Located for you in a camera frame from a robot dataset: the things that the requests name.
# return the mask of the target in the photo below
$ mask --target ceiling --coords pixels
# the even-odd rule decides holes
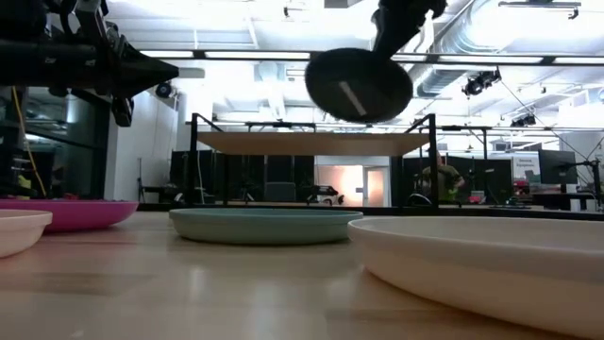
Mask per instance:
[[[448,38],[462,53],[602,55],[604,2],[578,1],[579,16],[569,20],[572,9],[568,8],[509,9],[499,7],[498,0],[449,0],[445,15],[430,26],[435,44],[430,47],[432,41],[421,44],[417,38],[405,50],[439,52]],[[377,4],[378,0],[109,0],[108,20],[141,50],[323,51],[345,46],[369,48],[375,35],[369,19]],[[463,45],[467,40],[473,44]],[[205,70],[203,79],[186,79],[176,85],[190,97],[203,93],[204,98],[210,98],[206,100],[213,102],[213,112],[221,121],[282,118],[333,122],[310,101],[303,81],[306,62],[271,61],[271,68],[278,70],[272,76],[263,73],[266,65],[260,66],[258,61],[170,62],[181,68]],[[456,76],[436,95],[414,98],[389,123],[407,125],[434,112],[439,125],[508,127],[513,118],[531,111],[539,118],[538,126],[592,127],[593,122],[562,122],[560,107],[602,105],[594,100],[594,92],[604,86],[602,68],[501,67],[502,83],[468,99],[461,87],[477,70],[480,68],[456,69]],[[414,66],[410,74],[421,76],[431,71]],[[418,87],[423,81],[420,76],[414,78]],[[275,106],[279,105],[284,110],[276,114]]]

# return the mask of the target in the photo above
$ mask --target black disc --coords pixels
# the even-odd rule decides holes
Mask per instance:
[[[305,78],[312,101],[347,122],[391,120],[413,97],[411,79],[396,62],[357,48],[321,53],[310,61]]]

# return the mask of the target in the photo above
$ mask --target plate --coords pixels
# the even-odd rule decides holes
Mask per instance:
[[[95,230],[126,220],[139,202],[103,200],[0,199],[0,209],[35,210],[53,213],[47,232]]]
[[[51,212],[0,210],[0,257],[32,247],[52,220]]]
[[[346,239],[348,222],[362,212],[298,209],[208,208],[170,211],[176,232],[204,242],[307,245]]]
[[[310,61],[305,81],[312,101],[346,122],[389,121],[413,97],[411,78],[398,63],[359,48],[319,54]]]
[[[544,330],[604,338],[604,224],[489,217],[349,223],[365,267],[418,296]]]

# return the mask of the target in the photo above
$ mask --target computer screen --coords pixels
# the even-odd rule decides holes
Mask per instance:
[[[575,153],[572,151],[539,150],[539,167],[543,184],[578,184],[577,167],[564,168],[574,164]]]

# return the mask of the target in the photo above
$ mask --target person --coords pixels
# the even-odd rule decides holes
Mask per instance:
[[[451,165],[443,164],[441,154],[436,151],[436,164],[438,167],[438,196],[440,201],[453,202],[457,196],[458,189],[465,181],[460,173]],[[422,171],[424,191],[430,192],[430,167]]]

